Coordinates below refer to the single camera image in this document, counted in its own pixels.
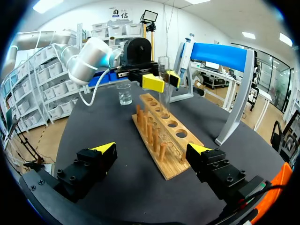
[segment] wooden test tube rack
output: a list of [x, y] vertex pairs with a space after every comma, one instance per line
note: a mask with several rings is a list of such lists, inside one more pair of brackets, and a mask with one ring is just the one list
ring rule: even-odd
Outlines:
[[[132, 119], [154, 162], [164, 178], [169, 180], [190, 167], [185, 159], [187, 144], [203, 144], [171, 113], [163, 116], [167, 119], [161, 118], [163, 113], [159, 110], [165, 110], [151, 94], [140, 95], [140, 99], [144, 103], [145, 111], [141, 111], [137, 106], [137, 114], [132, 115]], [[166, 135], [159, 135], [157, 138], [159, 130], [164, 130]]]

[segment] black table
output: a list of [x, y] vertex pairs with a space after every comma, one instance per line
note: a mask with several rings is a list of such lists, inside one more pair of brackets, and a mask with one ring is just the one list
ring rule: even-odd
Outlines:
[[[119, 104], [115, 87], [98, 90], [93, 106], [79, 99], [62, 135], [55, 170], [65, 168], [82, 148], [116, 142], [118, 159], [107, 177], [95, 184], [77, 205], [94, 215], [142, 222], [177, 221], [189, 225], [206, 224], [217, 218], [225, 206], [201, 183], [190, 168], [166, 181], [146, 149], [131, 115], [146, 93], [132, 84], [133, 103]], [[158, 98], [155, 92], [150, 93]], [[91, 94], [85, 95], [90, 101]], [[201, 142], [215, 148], [215, 138], [229, 113], [208, 100], [193, 98], [172, 103], [176, 116]], [[283, 165], [281, 157], [243, 122], [220, 147], [227, 159], [246, 170], [247, 179], [255, 175], [272, 180]]]

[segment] floor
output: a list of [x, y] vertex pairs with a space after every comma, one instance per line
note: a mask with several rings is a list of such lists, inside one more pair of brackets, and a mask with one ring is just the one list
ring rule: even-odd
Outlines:
[[[227, 88], [216, 88], [214, 90], [206, 87], [209, 91], [225, 98]], [[212, 95], [206, 94], [205, 98], [209, 101], [222, 106], [223, 102]], [[246, 123], [249, 127], [254, 128], [256, 121], [263, 109], [264, 100], [259, 97], [255, 104], [253, 111], [250, 111], [250, 107], [247, 104], [246, 109], [244, 111], [244, 115], [242, 121]], [[273, 126], [276, 120], [278, 120], [281, 124], [281, 127], [285, 127], [285, 123], [282, 119], [283, 114], [272, 104], [269, 104], [267, 112], [258, 128], [258, 134], [268, 143], [270, 144], [271, 132], [273, 130]], [[68, 118], [63, 118], [55, 121], [54, 124], [49, 123], [49, 126], [41, 126], [29, 131], [29, 133], [24, 132], [23, 134], [28, 138], [29, 142], [33, 146], [34, 149], [44, 158], [46, 163], [54, 163], [56, 161], [57, 150], [59, 147], [60, 139], [62, 133], [64, 131], [65, 125], [67, 123]], [[33, 157], [26, 151], [26, 149], [19, 142], [20, 140], [16, 137], [12, 140], [13, 145], [20, 156], [16, 153], [16, 151], [11, 148], [10, 144], [8, 145], [8, 151], [12, 150], [11, 153], [13, 156], [19, 161], [15, 161], [19, 165], [22, 165], [22, 161], [32, 161]], [[16, 169], [25, 172], [25, 168], [22, 166], [15, 166]]]

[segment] wooden peg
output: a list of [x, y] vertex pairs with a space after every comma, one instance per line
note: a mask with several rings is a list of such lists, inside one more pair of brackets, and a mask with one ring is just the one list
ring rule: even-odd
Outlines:
[[140, 105], [136, 105], [136, 119], [137, 119], [137, 123], [140, 123], [140, 118], [139, 118], [139, 114], [140, 114]]
[[153, 149], [154, 152], [158, 151], [158, 129], [157, 128], [154, 130], [154, 135], [153, 135]]
[[148, 112], [149, 112], [149, 108], [145, 106], [145, 115], [148, 115]]
[[144, 134], [147, 135], [147, 120], [148, 120], [148, 117], [145, 115], [143, 119], [144, 119]]
[[167, 146], [167, 144], [165, 142], [162, 142], [160, 144], [160, 150], [159, 150], [159, 161], [160, 162], [162, 162], [164, 160], [166, 146]]
[[144, 112], [142, 109], [140, 109], [140, 112], [139, 112], [139, 120], [140, 120], [140, 127], [143, 128], [143, 120], [144, 120]]
[[187, 155], [187, 153], [186, 152], [184, 152], [183, 154], [182, 154], [182, 156], [181, 156], [181, 159], [180, 159], [180, 161], [179, 161], [179, 163], [180, 164], [185, 164], [186, 163], [186, 155]]
[[148, 143], [152, 143], [152, 125], [148, 124], [147, 129], [148, 129]]

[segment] glass beaker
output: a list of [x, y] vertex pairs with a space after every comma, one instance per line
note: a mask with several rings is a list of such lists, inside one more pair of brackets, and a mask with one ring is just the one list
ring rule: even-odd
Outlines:
[[130, 87], [131, 84], [129, 83], [117, 85], [117, 89], [119, 91], [119, 101], [121, 105], [129, 105], [132, 103]]

